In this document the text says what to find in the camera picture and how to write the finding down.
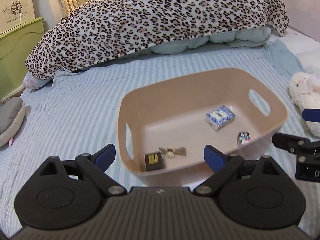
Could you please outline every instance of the green drawer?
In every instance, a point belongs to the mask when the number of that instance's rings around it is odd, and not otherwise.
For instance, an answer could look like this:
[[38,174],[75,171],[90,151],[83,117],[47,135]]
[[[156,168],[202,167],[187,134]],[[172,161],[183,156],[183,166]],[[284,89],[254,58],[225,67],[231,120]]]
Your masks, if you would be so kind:
[[0,35],[0,99],[22,85],[26,58],[41,39],[42,17],[18,25]]

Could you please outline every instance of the blue and white box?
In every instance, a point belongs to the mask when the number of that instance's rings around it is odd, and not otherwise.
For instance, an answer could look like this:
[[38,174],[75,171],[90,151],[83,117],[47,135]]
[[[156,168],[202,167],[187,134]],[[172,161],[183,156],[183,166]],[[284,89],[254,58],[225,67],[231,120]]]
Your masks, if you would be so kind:
[[220,106],[219,108],[206,114],[206,121],[213,129],[218,131],[226,124],[232,122],[236,115],[226,106]]

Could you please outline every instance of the plush toy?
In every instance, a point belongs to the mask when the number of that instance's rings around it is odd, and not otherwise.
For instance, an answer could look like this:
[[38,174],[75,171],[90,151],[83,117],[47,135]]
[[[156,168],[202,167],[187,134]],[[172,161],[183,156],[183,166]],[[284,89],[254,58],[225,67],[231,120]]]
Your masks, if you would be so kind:
[[[320,109],[320,79],[304,72],[295,73],[289,83],[289,95],[300,111],[306,108]],[[311,133],[320,137],[320,123],[306,124]]]
[[22,124],[26,107],[21,98],[11,98],[0,108],[0,147],[9,143]]

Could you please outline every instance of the white bedding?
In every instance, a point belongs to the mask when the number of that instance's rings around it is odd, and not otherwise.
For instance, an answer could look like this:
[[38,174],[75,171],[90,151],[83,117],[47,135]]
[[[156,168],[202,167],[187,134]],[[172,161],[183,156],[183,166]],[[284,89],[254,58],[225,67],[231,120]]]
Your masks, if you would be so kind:
[[[289,80],[265,59],[264,51],[263,47],[232,49],[209,43],[177,55],[119,60],[109,67],[95,67],[84,73],[57,72],[52,86],[48,84],[38,91],[25,90],[21,97],[28,109],[27,117],[13,146],[0,149],[1,229],[8,236],[20,229],[13,209],[14,197],[48,156],[73,159],[83,152],[95,153],[108,143],[116,145],[116,117],[122,97],[153,82],[221,67],[242,68],[265,83],[287,106],[290,116],[281,131],[309,138],[300,114],[287,95]],[[294,155],[272,146],[267,154],[294,179]],[[107,174],[127,189],[141,185],[119,158]],[[317,236],[320,186],[294,181],[307,200],[300,228]]]

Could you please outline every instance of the light blue quilt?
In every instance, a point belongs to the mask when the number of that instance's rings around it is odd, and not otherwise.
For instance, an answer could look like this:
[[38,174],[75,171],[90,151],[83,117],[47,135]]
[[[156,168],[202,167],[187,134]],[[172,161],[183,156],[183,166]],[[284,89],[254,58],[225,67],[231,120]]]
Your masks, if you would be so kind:
[[[176,55],[146,55],[118,60],[108,67],[84,73],[57,72],[53,84],[21,96],[27,116],[12,147],[0,148],[0,226],[12,236],[20,229],[13,201],[23,184],[50,155],[62,160],[80,153],[95,153],[108,143],[116,145],[116,121],[121,99],[129,91],[189,73],[224,67],[244,69],[266,84],[287,106],[289,119],[282,132],[310,137],[305,123],[287,94],[289,80],[263,56],[265,48],[233,49],[208,43]],[[270,147],[271,155],[294,179],[295,156]],[[107,174],[124,185],[141,185],[119,158]],[[311,236],[319,233],[320,185],[297,181],[307,200],[300,228]]]

